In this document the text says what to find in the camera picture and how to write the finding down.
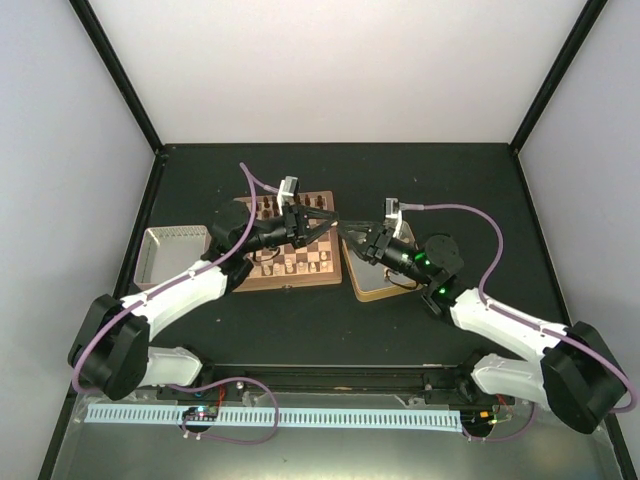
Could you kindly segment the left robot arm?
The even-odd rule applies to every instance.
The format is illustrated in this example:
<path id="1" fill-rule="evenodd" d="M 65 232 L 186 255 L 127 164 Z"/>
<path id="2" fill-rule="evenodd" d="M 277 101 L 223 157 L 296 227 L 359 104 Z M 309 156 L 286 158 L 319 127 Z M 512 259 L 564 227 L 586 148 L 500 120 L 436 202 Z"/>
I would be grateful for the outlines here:
<path id="1" fill-rule="evenodd" d="M 193 399 L 214 388 L 213 372 L 184 347 L 158 348 L 154 338 L 196 308 L 236 290 L 253 268 L 251 254 L 290 245 L 305 247 L 338 222 L 337 213 L 285 204 L 260 220 L 255 202 L 233 200 L 219 208 L 207 251 L 173 278 L 135 295 L 96 298 L 69 352 L 72 385 L 121 400 L 140 387 L 170 386 Z"/>

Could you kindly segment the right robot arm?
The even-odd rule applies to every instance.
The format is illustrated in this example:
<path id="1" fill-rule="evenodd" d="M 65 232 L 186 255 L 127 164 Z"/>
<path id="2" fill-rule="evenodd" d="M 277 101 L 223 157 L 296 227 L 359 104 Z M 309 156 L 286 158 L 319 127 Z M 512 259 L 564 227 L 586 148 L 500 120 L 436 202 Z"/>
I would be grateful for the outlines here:
<path id="1" fill-rule="evenodd" d="M 527 400 L 584 434 L 593 433 L 623 398 L 636 406 L 637 391 L 595 328 L 544 321 L 465 286 L 458 279 L 464 262 L 450 236 L 436 234 L 416 246 L 378 222 L 342 221 L 337 231 L 360 260 L 422 286 L 434 316 L 514 353 L 512 359 L 487 354 L 457 374 L 461 400 L 476 403 L 487 394 Z"/>

